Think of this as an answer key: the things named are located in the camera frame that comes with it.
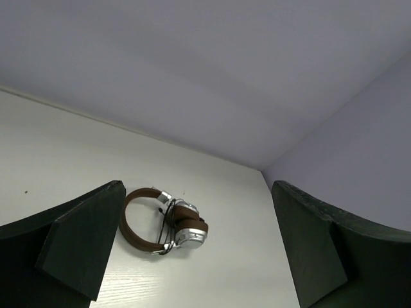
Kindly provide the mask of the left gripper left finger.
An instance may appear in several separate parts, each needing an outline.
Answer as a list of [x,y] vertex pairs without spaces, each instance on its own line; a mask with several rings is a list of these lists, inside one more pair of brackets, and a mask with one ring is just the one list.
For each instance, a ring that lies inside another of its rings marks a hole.
[[1,307],[89,307],[105,274],[125,186],[116,180],[1,226]]

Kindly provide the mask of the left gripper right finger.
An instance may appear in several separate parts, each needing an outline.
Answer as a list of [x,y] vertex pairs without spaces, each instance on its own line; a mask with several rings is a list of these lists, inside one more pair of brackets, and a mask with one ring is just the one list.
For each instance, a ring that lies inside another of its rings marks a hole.
[[300,307],[410,307],[410,232],[284,180],[272,199]]

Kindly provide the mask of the brown silver headphones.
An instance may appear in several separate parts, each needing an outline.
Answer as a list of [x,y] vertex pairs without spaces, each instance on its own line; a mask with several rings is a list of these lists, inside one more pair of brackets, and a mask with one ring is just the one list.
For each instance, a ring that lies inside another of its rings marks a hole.
[[[126,209],[138,198],[156,199],[166,206],[160,208],[163,215],[161,231],[156,243],[138,236],[127,222]],[[197,249],[207,239],[209,226],[200,217],[198,209],[183,199],[175,199],[166,191],[154,187],[140,188],[130,192],[122,208],[119,230],[125,240],[134,248],[152,255],[166,255],[174,249]]]

